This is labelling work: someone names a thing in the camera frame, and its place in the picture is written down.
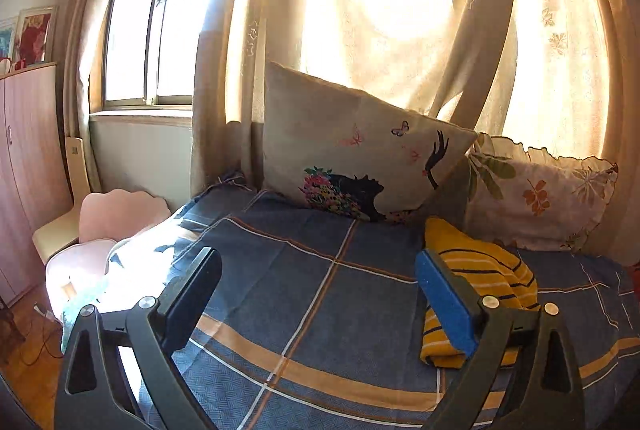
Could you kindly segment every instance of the beige curtain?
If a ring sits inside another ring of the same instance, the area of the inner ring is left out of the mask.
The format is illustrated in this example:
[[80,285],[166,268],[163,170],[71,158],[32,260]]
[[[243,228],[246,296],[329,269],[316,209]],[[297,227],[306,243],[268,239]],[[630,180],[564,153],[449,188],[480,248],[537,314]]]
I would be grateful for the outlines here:
[[100,177],[89,136],[89,74],[108,2],[109,0],[69,2],[63,77],[65,136],[82,138],[89,182],[94,191],[100,191]]
[[193,191],[232,167],[260,185],[270,59],[555,156],[617,162],[587,250],[637,261],[638,2],[212,0],[198,49]]

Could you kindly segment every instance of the metal pivot bolt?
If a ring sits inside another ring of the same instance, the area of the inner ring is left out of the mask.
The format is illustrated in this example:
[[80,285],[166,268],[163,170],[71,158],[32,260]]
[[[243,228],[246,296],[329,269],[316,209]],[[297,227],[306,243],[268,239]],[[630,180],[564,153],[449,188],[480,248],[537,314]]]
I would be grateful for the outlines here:
[[85,305],[82,309],[80,309],[80,316],[86,318],[87,316],[91,316],[94,314],[95,307],[91,304]]
[[556,316],[560,312],[560,309],[556,304],[549,302],[545,304],[545,313],[551,316]]
[[482,305],[488,309],[497,309],[500,301],[495,296],[484,296],[482,297]]
[[153,296],[145,296],[138,302],[138,305],[143,309],[148,309],[156,304],[156,299]]

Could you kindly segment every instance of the bed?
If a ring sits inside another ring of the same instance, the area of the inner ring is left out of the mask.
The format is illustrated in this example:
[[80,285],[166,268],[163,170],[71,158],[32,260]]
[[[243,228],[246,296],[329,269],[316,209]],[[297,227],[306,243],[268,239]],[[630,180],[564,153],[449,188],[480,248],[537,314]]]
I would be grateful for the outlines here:
[[[241,179],[209,188],[111,257],[110,272],[65,310],[130,308],[157,295],[203,247],[223,258],[220,284],[174,361],[218,428],[420,428],[456,371],[419,359],[426,299],[414,278],[420,229],[293,206]],[[612,412],[640,368],[640,310],[630,278],[604,257],[514,250],[541,302],[564,313],[580,365],[586,423]],[[130,352],[129,380],[162,428]],[[492,420],[510,369],[479,415]]]

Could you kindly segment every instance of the framed picture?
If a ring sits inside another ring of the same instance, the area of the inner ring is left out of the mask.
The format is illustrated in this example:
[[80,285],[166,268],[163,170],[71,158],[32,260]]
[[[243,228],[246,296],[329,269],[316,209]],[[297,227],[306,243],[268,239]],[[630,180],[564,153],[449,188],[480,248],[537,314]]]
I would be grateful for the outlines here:
[[51,60],[57,7],[20,12],[14,40],[14,70]]
[[18,18],[0,20],[0,76],[8,72],[14,53],[15,26]]

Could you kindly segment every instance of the yellow striped cloth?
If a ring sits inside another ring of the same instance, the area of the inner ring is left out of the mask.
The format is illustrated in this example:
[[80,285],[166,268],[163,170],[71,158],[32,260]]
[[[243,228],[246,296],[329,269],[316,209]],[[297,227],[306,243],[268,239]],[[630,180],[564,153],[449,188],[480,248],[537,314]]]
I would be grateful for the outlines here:
[[[437,251],[456,275],[465,277],[479,295],[492,295],[507,307],[540,309],[538,283],[531,270],[517,256],[503,248],[468,237],[437,217],[427,219],[426,247]],[[517,349],[507,349],[503,365],[513,365]],[[431,307],[424,317],[420,358],[435,366],[460,368],[465,355],[454,349]]]

